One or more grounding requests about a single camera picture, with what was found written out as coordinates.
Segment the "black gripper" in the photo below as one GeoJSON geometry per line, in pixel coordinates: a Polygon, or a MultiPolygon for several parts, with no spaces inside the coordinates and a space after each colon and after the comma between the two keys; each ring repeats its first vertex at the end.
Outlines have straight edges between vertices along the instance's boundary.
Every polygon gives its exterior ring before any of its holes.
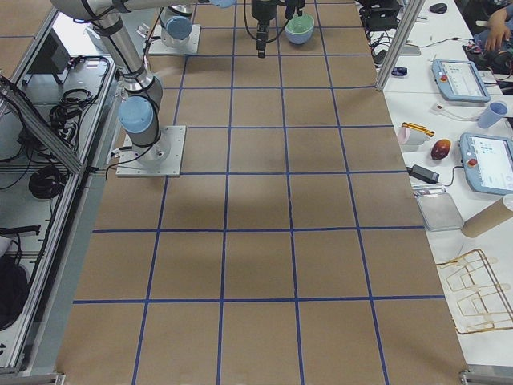
{"type": "Polygon", "coordinates": [[[305,0],[285,0],[285,18],[292,19],[292,12],[297,12],[298,16],[303,15],[305,0]]]}

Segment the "person hand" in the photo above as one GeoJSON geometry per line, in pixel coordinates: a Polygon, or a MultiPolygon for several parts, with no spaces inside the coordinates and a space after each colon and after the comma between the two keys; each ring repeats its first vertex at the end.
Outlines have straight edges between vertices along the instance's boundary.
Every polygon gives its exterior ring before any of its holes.
{"type": "Polygon", "coordinates": [[[508,40],[510,37],[510,31],[508,27],[506,26],[505,22],[493,23],[492,21],[489,21],[487,26],[489,34],[485,42],[485,50],[500,50],[503,42],[508,40]]]}

